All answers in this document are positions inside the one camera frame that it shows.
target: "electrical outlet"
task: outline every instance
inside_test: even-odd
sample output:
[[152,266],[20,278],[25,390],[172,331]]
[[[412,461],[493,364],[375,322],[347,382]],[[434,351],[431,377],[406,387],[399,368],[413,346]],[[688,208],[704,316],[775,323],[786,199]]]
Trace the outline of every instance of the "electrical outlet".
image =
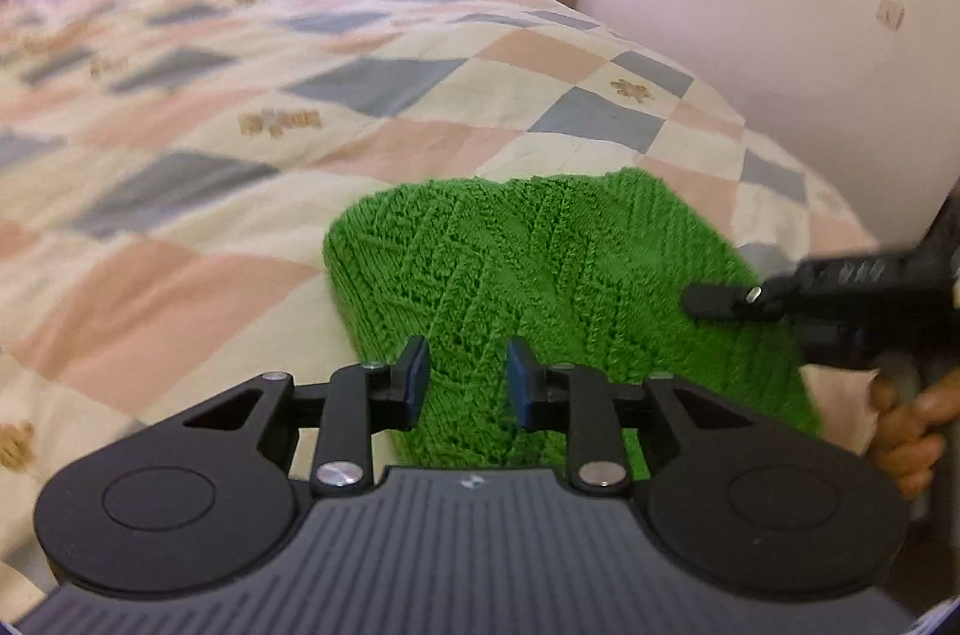
[[904,5],[897,0],[880,0],[877,21],[891,31],[898,31],[899,26],[904,22]]

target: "green cloth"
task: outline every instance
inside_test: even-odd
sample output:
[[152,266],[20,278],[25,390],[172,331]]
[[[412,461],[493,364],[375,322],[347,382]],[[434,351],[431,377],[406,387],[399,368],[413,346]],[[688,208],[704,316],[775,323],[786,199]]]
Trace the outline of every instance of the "green cloth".
[[[400,185],[352,205],[323,252],[364,360],[392,360],[412,334],[429,339],[421,423],[395,435],[405,462],[562,465],[562,435],[520,432],[512,417],[504,362],[513,334],[543,362],[592,365],[632,384],[651,372],[683,375],[801,429],[816,427],[786,330],[683,315],[689,282],[755,276],[640,170]],[[631,453],[642,470],[635,443]]]

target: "light switch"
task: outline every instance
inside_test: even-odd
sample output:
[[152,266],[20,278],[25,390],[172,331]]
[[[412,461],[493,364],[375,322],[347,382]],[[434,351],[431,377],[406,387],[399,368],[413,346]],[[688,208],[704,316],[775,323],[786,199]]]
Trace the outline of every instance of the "light switch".
[[904,5],[897,0],[880,0],[877,20],[891,31],[897,31],[904,22]]

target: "mattress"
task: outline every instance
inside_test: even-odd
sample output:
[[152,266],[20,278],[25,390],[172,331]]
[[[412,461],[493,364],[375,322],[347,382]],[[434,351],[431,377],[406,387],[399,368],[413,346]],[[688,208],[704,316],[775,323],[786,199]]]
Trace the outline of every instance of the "mattress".
[[[872,245],[693,72],[552,0],[3,13],[0,619],[54,585],[31,520],[60,467],[257,373],[306,384],[354,360],[321,255],[347,206],[405,181],[624,166],[760,275]],[[808,373],[851,446],[865,382]]]

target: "green towel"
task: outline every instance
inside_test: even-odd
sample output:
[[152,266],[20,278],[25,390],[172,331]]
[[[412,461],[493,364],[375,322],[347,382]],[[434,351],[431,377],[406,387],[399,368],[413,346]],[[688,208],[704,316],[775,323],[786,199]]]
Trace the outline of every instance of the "green towel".
[[513,334],[544,362],[592,365],[631,384],[670,372],[816,429],[786,330],[695,324],[683,315],[689,282],[755,276],[640,170],[400,185],[352,205],[323,251],[364,360],[392,360],[412,334],[429,339],[421,423],[397,433],[407,463],[562,465],[562,435],[520,432],[512,417],[503,373]]

